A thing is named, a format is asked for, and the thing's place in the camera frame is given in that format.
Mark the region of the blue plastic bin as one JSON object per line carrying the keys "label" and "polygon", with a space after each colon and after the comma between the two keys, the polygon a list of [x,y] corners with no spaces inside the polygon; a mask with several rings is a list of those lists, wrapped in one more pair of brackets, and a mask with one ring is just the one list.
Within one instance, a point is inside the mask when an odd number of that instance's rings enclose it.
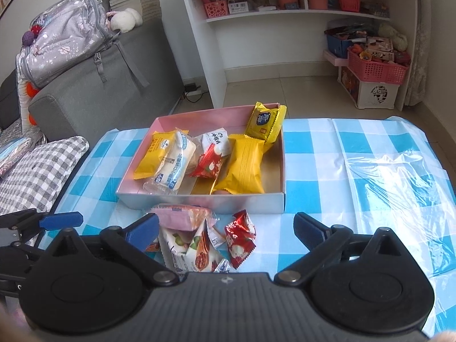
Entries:
{"label": "blue plastic bin", "polygon": [[329,52],[338,58],[347,59],[349,47],[355,44],[350,34],[327,29],[325,35]]}

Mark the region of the large red candy packet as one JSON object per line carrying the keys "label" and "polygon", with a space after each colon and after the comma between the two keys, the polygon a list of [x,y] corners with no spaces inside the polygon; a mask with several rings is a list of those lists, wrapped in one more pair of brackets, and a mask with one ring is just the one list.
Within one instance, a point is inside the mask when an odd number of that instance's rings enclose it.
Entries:
{"label": "large red candy packet", "polygon": [[197,166],[190,176],[194,178],[215,179],[219,175],[222,163],[223,157],[216,153],[212,144],[207,152],[200,155]]}

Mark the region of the white storage box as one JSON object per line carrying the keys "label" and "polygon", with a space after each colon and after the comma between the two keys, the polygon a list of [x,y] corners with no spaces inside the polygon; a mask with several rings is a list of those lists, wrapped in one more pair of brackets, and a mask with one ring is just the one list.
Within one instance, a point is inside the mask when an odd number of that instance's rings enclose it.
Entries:
{"label": "white storage box", "polygon": [[361,81],[347,66],[340,66],[338,82],[360,110],[395,108],[399,85]]}

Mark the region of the white brown nut bag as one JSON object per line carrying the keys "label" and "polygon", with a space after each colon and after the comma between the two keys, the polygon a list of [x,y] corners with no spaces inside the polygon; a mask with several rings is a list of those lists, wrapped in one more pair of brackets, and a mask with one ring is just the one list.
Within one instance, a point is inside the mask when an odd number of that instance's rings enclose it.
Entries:
{"label": "white brown nut bag", "polygon": [[211,223],[206,219],[194,232],[160,228],[158,240],[165,265],[178,275],[229,272],[229,261],[218,250],[225,239]]}

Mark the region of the yellow pillow snack pack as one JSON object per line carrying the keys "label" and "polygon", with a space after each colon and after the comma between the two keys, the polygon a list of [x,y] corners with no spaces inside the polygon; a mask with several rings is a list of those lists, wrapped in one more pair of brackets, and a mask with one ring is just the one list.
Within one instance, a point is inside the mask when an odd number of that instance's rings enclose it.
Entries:
{"label": "yellow pillow snack pack", "polygon": [[145,156],[134,172],[133,179],[140,180],[153,176],[162,159],[165,157],[174,137],[174,131],[152,135],[152,142]]}

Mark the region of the grey checkered cushion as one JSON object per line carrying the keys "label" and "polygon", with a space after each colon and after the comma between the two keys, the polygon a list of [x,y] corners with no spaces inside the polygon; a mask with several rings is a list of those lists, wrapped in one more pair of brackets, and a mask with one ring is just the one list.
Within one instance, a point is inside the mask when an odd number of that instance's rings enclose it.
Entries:
{"label": "grey checkered cushion", "polygon": [[1,180],[1,214],[29,208],[50,211],[89,148],[84,137],[74,136],[27,152]]}

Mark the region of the clear white cracker pack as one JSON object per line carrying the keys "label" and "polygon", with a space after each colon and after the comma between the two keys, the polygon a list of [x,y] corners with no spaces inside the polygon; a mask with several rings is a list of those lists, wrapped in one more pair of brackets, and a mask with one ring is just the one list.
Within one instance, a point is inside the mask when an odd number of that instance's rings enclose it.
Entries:
{"label": "clear white cracker pack", "polygon": [[153,176],[143,184],[143,189],[153,195],[176,195],[186,173],[196,164],[197,149],[192,137],[176,129],[165,157]]}

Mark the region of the small red white candy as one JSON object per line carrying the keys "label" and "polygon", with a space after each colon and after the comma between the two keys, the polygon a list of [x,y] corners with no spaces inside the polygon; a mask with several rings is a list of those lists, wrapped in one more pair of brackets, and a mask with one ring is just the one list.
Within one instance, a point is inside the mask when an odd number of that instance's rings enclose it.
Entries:
{"label": "small red white candy", "polygon": [[238,211],[233,220],[224,228],[229,261],[238,269],[256,248],[257,231],[246,210]]}

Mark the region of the yellow blue cookie pack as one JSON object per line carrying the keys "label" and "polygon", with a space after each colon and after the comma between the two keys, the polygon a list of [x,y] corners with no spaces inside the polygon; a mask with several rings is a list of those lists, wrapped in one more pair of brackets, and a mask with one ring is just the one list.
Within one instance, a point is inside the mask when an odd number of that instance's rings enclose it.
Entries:
{"label": "yellow blue cookie pack", "polygon": [[273,144],[280,134],[287,113],[285,105],[268,108],[261,102],[256,102],[247,122],[245,134],[266,143]]}

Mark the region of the pink silver snack box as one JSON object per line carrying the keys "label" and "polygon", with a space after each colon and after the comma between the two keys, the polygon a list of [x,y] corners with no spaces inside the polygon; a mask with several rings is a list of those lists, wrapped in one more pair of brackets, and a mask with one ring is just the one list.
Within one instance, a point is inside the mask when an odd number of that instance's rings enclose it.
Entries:
{"label": "pink silver snack box", "polygon": [[286,107],[224,107],[156,118],[117,188],[133,209],[195,205],[220,214],[284,211]]}

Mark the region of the small red shelf basket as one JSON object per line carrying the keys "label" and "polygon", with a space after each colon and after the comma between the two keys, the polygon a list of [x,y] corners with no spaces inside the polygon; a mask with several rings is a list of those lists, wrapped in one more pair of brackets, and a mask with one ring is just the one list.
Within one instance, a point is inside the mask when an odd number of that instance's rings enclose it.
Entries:
{"label": "small red shelf basket", "polygon": [[345,12],[359,13],[360,5],[361,0],[339,0],[339,7]]}

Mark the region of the red plastic basket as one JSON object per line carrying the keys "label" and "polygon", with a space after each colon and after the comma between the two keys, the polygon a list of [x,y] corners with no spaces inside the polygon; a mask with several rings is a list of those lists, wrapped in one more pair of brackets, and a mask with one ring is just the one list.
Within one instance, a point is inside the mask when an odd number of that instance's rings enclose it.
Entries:
{"label": "red plastic basket", "polygon": [[401,85],[409,69],[396,63],[362,60],[352,48],[347,49],[347,53],[348,68],[363,82]]}

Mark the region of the pink candy packet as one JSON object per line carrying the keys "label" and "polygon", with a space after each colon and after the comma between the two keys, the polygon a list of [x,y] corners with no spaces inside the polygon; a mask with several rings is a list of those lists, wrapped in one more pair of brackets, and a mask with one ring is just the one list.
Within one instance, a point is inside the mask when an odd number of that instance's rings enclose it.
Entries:
{"label": "pink candy packet", "polygon": [[194,232],[204,221],[209,227],[218,221],[213,211],[194,205],[158,204],[148,212],[157,215],[161,227],[184,232]]}

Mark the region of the power strip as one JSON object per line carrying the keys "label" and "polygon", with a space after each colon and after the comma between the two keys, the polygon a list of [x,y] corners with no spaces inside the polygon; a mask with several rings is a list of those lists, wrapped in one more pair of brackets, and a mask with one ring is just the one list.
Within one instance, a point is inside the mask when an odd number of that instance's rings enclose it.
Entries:
{"label": "power strip", "polygon": [[189,83],[184,86],[184,94],[186,97],[199,96],[203,93],[201,86],[196,83]]}

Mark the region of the yellow striped snack pack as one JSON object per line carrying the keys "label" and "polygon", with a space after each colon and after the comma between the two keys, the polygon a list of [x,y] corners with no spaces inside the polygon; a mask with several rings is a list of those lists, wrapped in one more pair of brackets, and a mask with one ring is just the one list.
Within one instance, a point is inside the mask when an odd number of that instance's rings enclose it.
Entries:
{"label": "yellow striped snack pack", "polygon": [[216,182],[213,194],[263,194],[261,162],[274,144],[246,134],[230,134],[228,138],[232,152],[227,172]]}

